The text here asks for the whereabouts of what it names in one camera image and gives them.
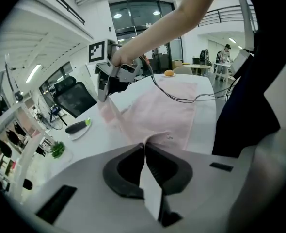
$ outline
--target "white plate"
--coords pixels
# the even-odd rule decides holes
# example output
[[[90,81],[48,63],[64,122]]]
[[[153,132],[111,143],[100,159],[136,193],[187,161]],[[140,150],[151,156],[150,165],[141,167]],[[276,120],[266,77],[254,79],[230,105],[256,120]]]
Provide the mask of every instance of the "white plate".
[[[166,75],[162,75],[163,77],[165,77],[165,78],[171,78],[171,77],[174,77],[175,76],[175,74],[173,74],[172,76],[166,76]]]
[[[90,128],[91,124],[92,124],[92,120],[90,120],[89,125],[87,125],[85,128],[81,129],[80,131],[75,132],[74,134],[69,134],[69,139],[74,141],[82,137],[87,132],[87,130]]]

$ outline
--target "gray floor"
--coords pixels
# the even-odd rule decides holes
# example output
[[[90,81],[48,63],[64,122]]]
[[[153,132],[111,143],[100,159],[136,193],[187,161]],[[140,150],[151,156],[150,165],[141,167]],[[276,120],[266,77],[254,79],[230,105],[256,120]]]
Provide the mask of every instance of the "gray floor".
[[[226,88],[228,88],[230,86],[230,84],[228,84],[228,86],[226,86],[226,82],[221,82],[218,79],[214,81],[213,75],[209,76],[209,79],[211,81],[211,84],[212,84],[214,92],[218,92],[220,90],[224,90],[224,89],[226,89]],[[218,97],[219,96],[224,96],[224,95],[226,95],[226,91],[223,91],[223,92],[220,92],[220,93],[216,94],[216,96],[218,96]],[[219,99],[215,99],[215,102],[216,102],[216,118],[218,119],[220,114],[221,114],[221,111],[222,111],[224,105],[226,104],[225,97],[219,98]]]

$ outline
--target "hand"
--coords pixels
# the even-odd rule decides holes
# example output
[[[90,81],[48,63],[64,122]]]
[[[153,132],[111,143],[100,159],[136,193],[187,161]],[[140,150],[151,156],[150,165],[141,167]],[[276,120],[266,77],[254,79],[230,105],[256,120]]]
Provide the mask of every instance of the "hand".
[[[116,53],[113,55],[111,62],[114,66],[120,67],[122,64],[131,65],[132,61],[127,54],[124,53],[123,48],[120,48]]]

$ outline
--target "robotic arm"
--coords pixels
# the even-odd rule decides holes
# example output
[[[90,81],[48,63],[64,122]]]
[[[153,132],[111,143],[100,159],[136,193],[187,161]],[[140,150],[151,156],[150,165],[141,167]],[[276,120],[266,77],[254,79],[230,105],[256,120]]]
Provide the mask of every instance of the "robotic arm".
[[[91,44],[88,48],[89,63],[96,64],[95,73],[99,74],[98,99],[101,102],[114,92],[125,91],[142,67],[139,59],[136,59],[132,65],[123,64],[115,67],[110,59],[117,51],[117,47],[121,45],[112,40],[105,40]]]

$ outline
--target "pink cloth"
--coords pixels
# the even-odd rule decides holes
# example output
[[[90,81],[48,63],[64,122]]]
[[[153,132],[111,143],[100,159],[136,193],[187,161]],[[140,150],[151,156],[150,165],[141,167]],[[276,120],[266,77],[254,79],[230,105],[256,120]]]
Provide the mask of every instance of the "pink cloth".
[[[196,97],[195,83],[162,79],[158,84],[173,96],[190,100]],[[104,103],[98,102],[98,106],[105,121],[119,126],[130,144],[148,141],[182,150],[187,147],[195,103],[177,102],[153,86],[123,113],[110,98]]]

